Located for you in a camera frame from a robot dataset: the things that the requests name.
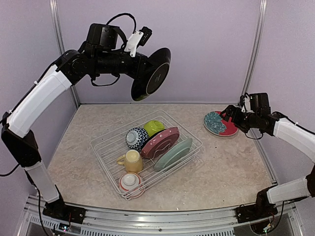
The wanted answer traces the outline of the red teal floral plate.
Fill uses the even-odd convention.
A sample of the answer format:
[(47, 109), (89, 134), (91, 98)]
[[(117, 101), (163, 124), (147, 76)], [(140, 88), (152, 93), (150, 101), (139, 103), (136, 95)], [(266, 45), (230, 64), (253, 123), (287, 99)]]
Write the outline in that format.
[(205, 128), (214, 135), (221, 137), (233, 136), (238, 132), (238, 128), (234, 125), (229, 118), (225, 121), (221, 116), (220, 111), (211, 111), (203, 118)]

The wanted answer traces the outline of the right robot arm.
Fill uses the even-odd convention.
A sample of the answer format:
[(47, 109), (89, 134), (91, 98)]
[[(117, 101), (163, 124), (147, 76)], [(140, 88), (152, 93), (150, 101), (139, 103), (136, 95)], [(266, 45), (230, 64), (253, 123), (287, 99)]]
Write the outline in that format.
[[(245, 109), (245, 97), (241, 96), (240, 106), (229, 105), (220, 116), (231, 121), (243, 133), (252, 128), (261, 134), (268, 134), (287, 142), (304, 153), (312, 162), (315, 161), (315, 134), (292, 121), (280, 112), (271, 112), (267, 93), (248, 95), (250, 110)], [(315, 196), (315, 170), (305, 177), (262, 190), (257, 194), (256, 204), (252, 206), (252, 214), (262, 218), (277, 202), (299, 200)]]

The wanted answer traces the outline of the black plate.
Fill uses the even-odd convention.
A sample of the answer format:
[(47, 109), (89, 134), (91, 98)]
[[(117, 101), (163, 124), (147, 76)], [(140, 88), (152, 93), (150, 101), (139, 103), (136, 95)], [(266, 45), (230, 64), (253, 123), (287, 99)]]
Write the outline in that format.
[(156, 56), (157, 68), (149, 79), (144, 81), (133, 80), (131, 97), (134, 101), (141, 101), (155, 93), (160, 88), (169, 72), (171, 51), (168, 48), (160, 48), (152, 55)]

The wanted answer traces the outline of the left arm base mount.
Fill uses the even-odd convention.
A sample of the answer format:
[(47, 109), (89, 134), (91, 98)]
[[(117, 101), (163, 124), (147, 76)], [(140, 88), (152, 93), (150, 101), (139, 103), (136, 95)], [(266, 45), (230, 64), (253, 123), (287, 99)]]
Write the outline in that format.
[(83, 224), (86, 210), (82, 207), (67, 205), (63, 200), (58, 199), (52, 203), (45, 203), (43, 214), (54, 219)]

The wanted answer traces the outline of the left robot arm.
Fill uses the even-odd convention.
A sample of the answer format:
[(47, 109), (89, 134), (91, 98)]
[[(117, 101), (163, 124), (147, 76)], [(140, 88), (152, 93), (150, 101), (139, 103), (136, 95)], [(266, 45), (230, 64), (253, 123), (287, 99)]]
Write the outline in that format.
[(52, 62), (19, 103), (2, 118), (1, 139), (18, 164), (26, 171), (36, 188), (49, 203), (49, 210), (59, 219), (69, 214), (61, 195), (47, 172), (39, 154), (31, 126), (62, 93), (83, 77), (95, 81), (101, 74), (133, 79), (131, 97), (140, 101), (149, 96), (146, 74), (153, 69), (150, 57), (137, 52), (152, 35), (143, 27), (130, 37), (110, 22), (90, 25), (87, 39), (78, 50), (68, 50)]

